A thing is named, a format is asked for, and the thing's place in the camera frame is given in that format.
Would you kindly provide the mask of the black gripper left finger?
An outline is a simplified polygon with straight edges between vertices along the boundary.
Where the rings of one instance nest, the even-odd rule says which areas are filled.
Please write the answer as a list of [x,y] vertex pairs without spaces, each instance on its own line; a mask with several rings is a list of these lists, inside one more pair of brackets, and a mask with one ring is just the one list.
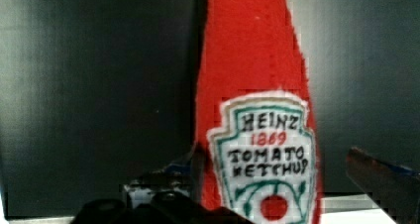
[[144,172],[123,186],[129,208],[150,204],[158,192],[177,191],[195,202],[201,201],[206,153],[195,144],[185,155],[163,168]]

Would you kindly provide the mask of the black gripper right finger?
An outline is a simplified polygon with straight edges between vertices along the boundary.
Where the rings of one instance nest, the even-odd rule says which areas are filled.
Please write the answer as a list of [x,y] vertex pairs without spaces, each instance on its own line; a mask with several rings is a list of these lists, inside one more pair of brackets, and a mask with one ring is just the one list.
[[397,224],[419,224],[419,172],[382,161],[358,148],[346,156],[346,173]]

